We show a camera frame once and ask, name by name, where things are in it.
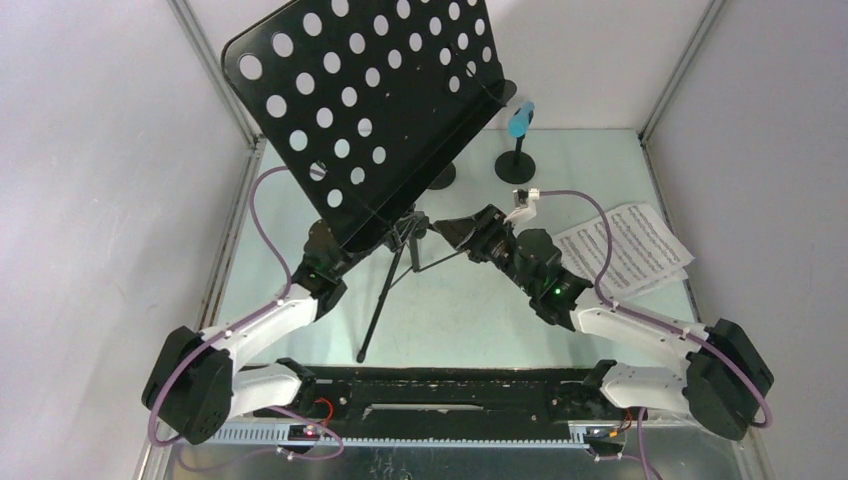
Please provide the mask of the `black music stand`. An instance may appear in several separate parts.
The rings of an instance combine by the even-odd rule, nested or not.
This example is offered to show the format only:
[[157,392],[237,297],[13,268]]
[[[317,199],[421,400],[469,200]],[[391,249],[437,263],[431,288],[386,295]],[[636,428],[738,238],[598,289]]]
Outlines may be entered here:
[[[430,221],[511,204],[487,125],[514,102],[482,1],[291,1],[222,48],[224,76],[284,171],[258,201],[292,268],[322,220],[355,265],[336,306],[254,358],[350,366],[468,366],[457,344],[519,293],[428,231],[420,272],[397,240]],[[456,179],[427,187],[448,164]]]

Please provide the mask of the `sheet music page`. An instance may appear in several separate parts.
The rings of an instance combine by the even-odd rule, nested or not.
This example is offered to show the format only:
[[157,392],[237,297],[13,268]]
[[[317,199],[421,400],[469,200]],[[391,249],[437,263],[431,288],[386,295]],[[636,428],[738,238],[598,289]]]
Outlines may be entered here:
[[632,299],[676,281],[688,278],[685,268],[694,260],[686,254],[678,261],[668,261],[649,251],[615,249],[601,282],[608,298]]
[[[612,232],[612,257],[615,249],[649,251],[668,261],[692,255],[648,203],[623,204],[607,211],[606,216]],[[563,252],[566,269],[581,278],[596,279],[607,253],[606,230],[601,218],[567,229],[555,235],[553,242]]]

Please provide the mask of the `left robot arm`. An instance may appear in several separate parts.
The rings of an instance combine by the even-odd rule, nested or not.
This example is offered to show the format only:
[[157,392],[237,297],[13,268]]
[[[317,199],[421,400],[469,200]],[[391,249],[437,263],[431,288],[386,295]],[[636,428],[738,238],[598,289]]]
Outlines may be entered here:
[[246,318],[166,338],[141,394],[149,426],[162,421],[193,445],[213,437],[230,419],[282,407],[304,416],[316,403],[315,374],[293,359],[252,367],[259,353],[325,316],[347,290],[342,277],[355,265],[329,227],[315,222],[289,285]]

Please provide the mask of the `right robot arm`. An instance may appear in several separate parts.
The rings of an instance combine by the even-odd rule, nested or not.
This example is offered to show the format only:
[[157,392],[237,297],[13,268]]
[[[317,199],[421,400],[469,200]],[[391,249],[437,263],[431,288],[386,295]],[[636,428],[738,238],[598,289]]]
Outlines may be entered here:
[[756,416],[765,410],[761,403],[774,375],[737,323],[678,322],[604,300],[590,280],[562,265],[562,253],[545,230],[516,233],[493,205],[468,217],[439,220],[432,228],[470,261],[502,272],[547,324],[630,345],[657,361],[655,367],[598,362],[581,392],[591,416],[606,418],[618,408],[635,407],[683,413],[728,440],[765,427]]

